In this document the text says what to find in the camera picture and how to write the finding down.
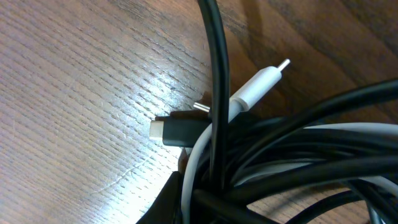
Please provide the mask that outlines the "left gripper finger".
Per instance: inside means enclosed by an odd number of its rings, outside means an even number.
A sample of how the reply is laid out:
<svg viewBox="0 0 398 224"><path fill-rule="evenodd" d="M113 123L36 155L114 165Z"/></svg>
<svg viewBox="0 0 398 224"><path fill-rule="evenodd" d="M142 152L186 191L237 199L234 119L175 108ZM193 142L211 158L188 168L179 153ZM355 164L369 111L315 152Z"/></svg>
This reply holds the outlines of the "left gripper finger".
<svg viewBox="0 0 398 224"><path fill-rule="evenodd" d="M137 224L176 224L182 222L180 201L183 176L172 172L168 181Z"/></svg>

